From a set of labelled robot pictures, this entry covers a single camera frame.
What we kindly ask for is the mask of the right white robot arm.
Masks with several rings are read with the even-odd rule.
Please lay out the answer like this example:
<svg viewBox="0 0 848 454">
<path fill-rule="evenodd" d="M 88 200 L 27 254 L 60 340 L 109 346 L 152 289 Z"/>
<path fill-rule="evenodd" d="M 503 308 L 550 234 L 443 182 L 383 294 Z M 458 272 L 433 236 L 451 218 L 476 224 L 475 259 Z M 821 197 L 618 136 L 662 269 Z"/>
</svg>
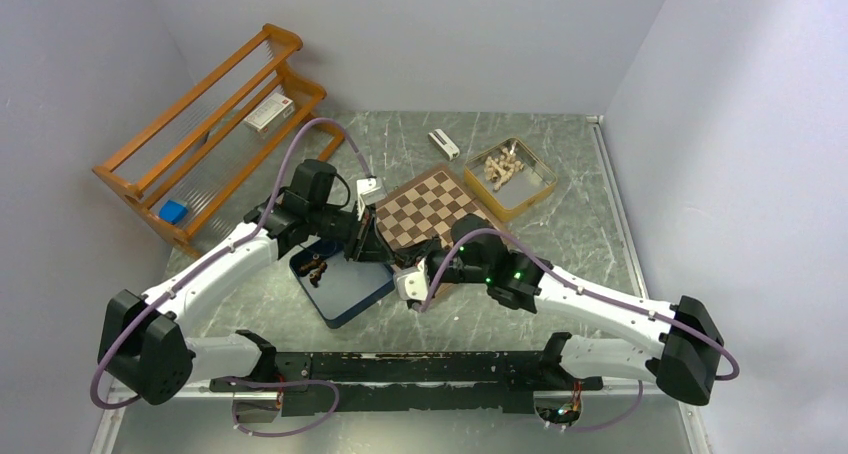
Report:
<svg viewBox="0 0 848 454">
<path fill-rule="evenodd" d="M 630 379 L 705 406 L 716 382 L 738 376 L 738 362 L 700 300 L 644 299 L 580 278 L 473 214 L 454 230 L 450 249 L 438 238 L 392 249 L 401 269 L 396 281 L 401 296 L 424 311 L 444 283 L 479 284 L 505 308 L 555 311 L 604 333 L 602 339 L 552 334 L 552 349 L 539 363 L 548 386 L 594 377 Z"/>
</svg>

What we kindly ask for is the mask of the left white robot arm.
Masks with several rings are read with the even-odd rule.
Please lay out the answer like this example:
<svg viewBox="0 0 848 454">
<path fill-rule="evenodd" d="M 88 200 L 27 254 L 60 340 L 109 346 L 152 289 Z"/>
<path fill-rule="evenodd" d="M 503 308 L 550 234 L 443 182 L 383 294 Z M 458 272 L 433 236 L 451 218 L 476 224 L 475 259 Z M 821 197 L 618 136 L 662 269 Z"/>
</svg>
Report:
<svg viewBox="0 0 848 454">
<path fill-rule="evenodd" d="M 106 308 L 90 384 L 94 404 L 111 406 L 99 395 L 104 374 L 151 405 L 197 381 L 236 378 L 254 390 L 277 381 L 277 350 L 252 331 L 209 338 L 188 338 L 185 332 L 245 280 L 311 236 L 336 243 L 355 262 L 393 261 L 376 226 L 376 205 L 386 195 L 381 179 L 358 180 L 347 190 L 352 207 L 346 209 L 328 201 L 337 176 L 327 162 L 301 162 L 289 184 L 277 179 L 264 202 L 176 276 L 141 294 L 116 294 Z"/>
</svg>

